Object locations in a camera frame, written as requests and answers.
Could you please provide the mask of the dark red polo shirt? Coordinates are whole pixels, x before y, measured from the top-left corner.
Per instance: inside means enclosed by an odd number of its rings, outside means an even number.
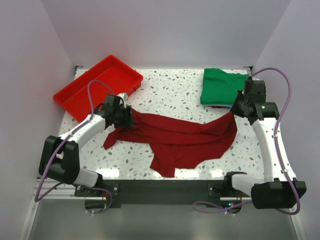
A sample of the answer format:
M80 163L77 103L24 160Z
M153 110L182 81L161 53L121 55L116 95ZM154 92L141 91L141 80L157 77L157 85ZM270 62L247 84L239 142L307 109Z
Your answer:
M154 153L150 168L166 178L173 178L176 169L194 169L204 161L221 158L238 131L230 112L205 124L136 110L132 113L135 125L116 128L107 136L104 149L116 141L149 144Z

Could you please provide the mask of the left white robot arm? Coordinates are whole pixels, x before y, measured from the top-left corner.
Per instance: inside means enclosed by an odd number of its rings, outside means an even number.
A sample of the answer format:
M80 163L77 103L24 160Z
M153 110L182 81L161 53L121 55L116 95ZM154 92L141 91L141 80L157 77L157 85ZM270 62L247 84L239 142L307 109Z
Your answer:
M117 128L134 125L132 107L127 105L128 95L108 94L91 114L72 130L46 138L38 172L43 179L50 178L63 184L86 186L92 196L104 190L101 174L80 167L80 150L97 134L108 134Z

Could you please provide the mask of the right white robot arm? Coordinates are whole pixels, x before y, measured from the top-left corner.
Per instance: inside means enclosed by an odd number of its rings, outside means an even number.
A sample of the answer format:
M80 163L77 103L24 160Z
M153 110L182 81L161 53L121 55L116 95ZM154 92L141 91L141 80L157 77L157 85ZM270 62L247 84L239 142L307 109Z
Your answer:
M239 191L251 197L256 209L290 209L298 205L307 186L299 181L289 163L282 140L280 114L274 102L266 101L263 80L249 78L231 107L231 113L246 118L251 125L263 161L263 179L245 172L231 171L224 177L223 192L230 197Z

